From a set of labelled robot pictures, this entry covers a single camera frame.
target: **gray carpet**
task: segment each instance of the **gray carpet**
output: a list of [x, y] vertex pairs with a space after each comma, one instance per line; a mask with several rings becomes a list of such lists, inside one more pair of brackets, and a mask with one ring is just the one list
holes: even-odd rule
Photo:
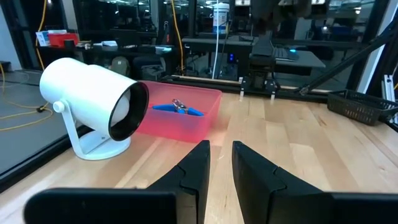
[[[39, 75], [32, 75], [28, 82], [38, 84], [39, 78]], [[6, 80], [23, 82], [26, 80], [26, 77], [23, 73], [17, 75], [15, 73], [8, 73]], [[40, 106], [45, 104], [38, 86], [6, 83], [6, 98], [9, 101], [22, 105]], [[10, 105], [0, 97], [0, 117], [29, 111], [32, 110]], [[0, 129], [37, 121], [48, 115], [49, 112], [43, 112], [19, 116], [17, 118], [0, 119]], [[34, 155], [40, 149], [53, 143], [66, 133], [62, 116], [57, 113], [54, 113], [51, 118], [39, 124], [10, 131], [0, 131], [0, 174]]]

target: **yellow cable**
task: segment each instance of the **yellow cable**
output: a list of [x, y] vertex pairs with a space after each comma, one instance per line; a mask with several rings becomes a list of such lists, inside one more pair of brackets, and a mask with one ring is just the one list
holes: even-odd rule
[[[31, 111], [31, 112], [12, 114], [12, 115], [9, 115], [9, 116], [0, 117], [0, 120], [1, 119], [15, 118], [15, 117], [22, 116], [22, 115], [36, 114], [37, 113], [36, 108], [38, 108], [38, 106], [24, 106], [24, 105], [20, 105], [20, 104], [8, 101], [6, 99], [6, 88], [5, 88], [5, 86], [6, 86], [6, 74], [4, 73], [4, 69], [3, 69], [1, 64], [0, 64], [0, 71], [1, 71], [1, 76], [2, 76], [2, 98], [4, 99], [4, 101], [6, 103], [9, 103], [11, 105], [18, 106], [18, 107], [21, 107], [21, 108], [35, 109], [35, 111]], [[29, 125], [32, 125], [32, 124], [37, 124], [37, 123], [40, 123], [42, 121], [45, 121], [46, 119], [49, 119], [53, 115], [53, 111], [52, 110], [50, 110], [50, 109], [48, 109], [46, 107], [43, 107], [42, 109], [46, 110], [46, 111], [49, 111], [50, 114], [48, 116], [46, 116], [45, 118], [39, 119], [37, 121], [33, 121], [33, 122], [30, 122], [30, 123], [27, 123], [27, 124], [22, 124], [22, 125], [10, 127], [10, 128], [2, 128], [2, 129], [0, 129], [0, 131], [9, 131], [9, 130], [17, 129], [17, 128], [23, 128], [23, 127], [26, 127], [26, 126], [29, 126]]]
[[180, 31], [178, 30], [178, 25], [177, 25], [177, 15], [175, 14], [174, 0], [172, 0], [172, 9], [173, 9], [173, 19], [174, 19], [175, 31], [177, 32], [178, 43], [180, 44], [181, 72], [182, 72], [182, 75], [183, 75], [184, 74], [184, 72], [183, 72], [184, 71], [184, 56], [183, 56], [183, 48], [182, 48], [182, 41], [181, 41]]
[[[44, 20], [45, 20], [46, 8], [47, 8], [47, 0], [44, 0], [42, 21], [40, 22], [40, 26], [39, 26], [38, 32], [40, 32], [42, 30], [42, 28], [43, 28], [43, 24], [44, 24]], [[41, 57], [40, 52], [39, 52], [39, 50], [37, 48], [37, 46], [38, 46], [37, 38], [36, 38], [35, 46], [36, 46], [37, 56], [38, 56], [39, 61], [40, 61], [40, 65], [41, 65], [42, 69], [44, 70], [44, 64], [43, 64], [43, 61], [42, 61], [42, 57]], [[18, 106], [20, 108], [35, 109], [34, 111], [31, 111], [31, 112], [12, 114], [12, 115], [9, 115], [9, 116], [0, 117], [0, 119], [9, 119], [9, 118], [15, 118], [15, 117], [18, 117], [18, 116], [22, 116], [22, 115], [36, 114], [37, 113], [36, 109], [39, 108], [39, 106], [24, 106], [24, 105], [20, 105], [18, 103], [11, 102], [11, 101], [6, 99], [6, 74], [4, 73], [4, 69], [3, 69], [2, 65], [1, 65], [1, 63], [0, 63], [0, 71], [1, 71], [1, 75], [2, 75], [2, 98], [3, 98], [3, 100], [6, 103], [9, 103], [9, 104], [14, 105], [14, 106]], [[23, 128], [23, 127], [30, 126], [30, 125], [33, 125], [33, 124], [38, 124], [38, 123], [40, 123], [42, 121], [45, 121], [46, 119], [51, 118], [51, 116], [53, 115], [53, 111], [48, 109], [47, 105], [49, 105], [48, 102], [43, 107], [41, 107], [41, 109], [45, 110], [45, 111], [49, 111], [50, 114], [48, 116], [46, 116], [46, 117], [44, 117], [42, 119], [39, 119], [37, 121], [33, 121], [33, 122], [30, 122], [30, 123], [27, 123], [27, 124], [22, 124], [22, 125], [10, 127], [10, 128], [2, 128], [2, 129], [0, 129], [0, 131], [9, 131], [9, 130], [17, 129], [17, 128]]]
[[[42, 21], [40, 22], [39, 30], [38, 30], [37, 32], [42, 31], [43, 24], [44, 24], [44, 20], [45, 20], [45, 12], [47, 11], [46, 8], [47, 8], [47, 0], [44, 0], [43, 13], [42, 13]], [[42, 56], [41, 56], [41, 54], [40, 54], [40, 52], [39, 52], [39, 49], [37, 48], [38, 42], [39, 42], [39, 41], [37, 40], [37, 37], [36, 37], [36, 42], [35, 42], [36, 53], [37, 53], [37, 56], [38, 56], [38, 58], [39, 58], [40, 65], [42, 66], [42, 70], [44, 71], [44, 64], [43, 64]]]

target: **desk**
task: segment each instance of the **desk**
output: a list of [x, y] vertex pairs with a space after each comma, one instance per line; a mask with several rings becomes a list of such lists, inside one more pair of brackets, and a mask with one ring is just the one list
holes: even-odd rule
[[[243, 223], [232, 176], [231, 147], [240, 140], [323, 190], [398, 193], [398, 138], [385, 124], [369, 127], [326, 105], [223, 94], [211, 142], [206, 223]], [[0, 195], [0, 220], [22, 223], [33, 194], [53, 187], [145, 188], [194, 144], [136, 133], [130, 149], [105, 161], [64, 152]]]
[[40, 49], [54, 49], [54, 50], [63, 50], [67, 52], [81, 52], [88, 54], [105, 54], [112, 56], [127, 56], [127, 57], [140, 57], [140, 56], [152, 56], [152, 57], [163, 57], [166, 62], [166, 75], [172, 74], [172, 57], [174, 54], [174, 47], [165, 47], [157, 46], [156, 52], [153, 53], [143, 53], [143, 52], [134, 52], [130, 50], [120, 50], [118, 47], [108, 47], [108, 46], [93, 46], [91, 49], [84, 49], [82, 47], [75, 47], [74, 49], [66, 49], [63, 47], [39, 47]]
[[275, 72], [309, 76], [313, 68], [326, 68], [326, 65], [311, 51], [296, 51], [297, 61], [276, 59]]
[[[190, 47], [190, 50], [202, 52], [214, 52], [217, 40], [215, 39], [194, 39], [184, 38], [182, 42]], [[249, 56], [252, 52], [252, 45], [256, 42], [256, 38], [252, 42], [239, 41], [239, 36], [228, 38], [225, 44], [226, 53], [235, 54], [239, 59], [238, 76], [248, 73]], [[218, 41], [218, 52], [222, 52], [224, 39]], [[300, 58], [297, 61], [279, 60], [276, 61], [276, 72], [293, 73], [297, 75], [310, 75], [312, 68], [325, 68], [326, 65], [310, 51], [297, 51]]]

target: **lamp stand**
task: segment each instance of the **lamp stand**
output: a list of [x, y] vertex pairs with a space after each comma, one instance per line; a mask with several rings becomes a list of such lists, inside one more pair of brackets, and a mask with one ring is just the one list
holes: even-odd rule
[[123, 141], [114, 141], [109, 136], [103, 135], [98, 131], [92, 131], [79, 139], [68, 102], [63, 100], [56, 101], [53, 104], [53, 108], [55, 112], [62, 114], [73, 151], [79, 158], [89, 161], [109, 159], [129, 148], [131, 138]]

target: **red box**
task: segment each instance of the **red box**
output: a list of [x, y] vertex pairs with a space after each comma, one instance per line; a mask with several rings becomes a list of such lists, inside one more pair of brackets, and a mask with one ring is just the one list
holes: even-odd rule
[[[215, 122], [222, 92], [190, 86], [157, 82], [144, 83], [149, 89], [149, 105], [138, 132], [186, 142], [203, 140]], [[154, 105], [172, 104], [178, 99], [188, 108], [201, 111], [204, 116], [153, 110]]]
[[64, 40], [73, 40], [75, 45], [79, 43], [77, 38], [77, 34], [49, 34], [49, 41], [50, 45], [54, 47], [64, 47], [63, 41]]

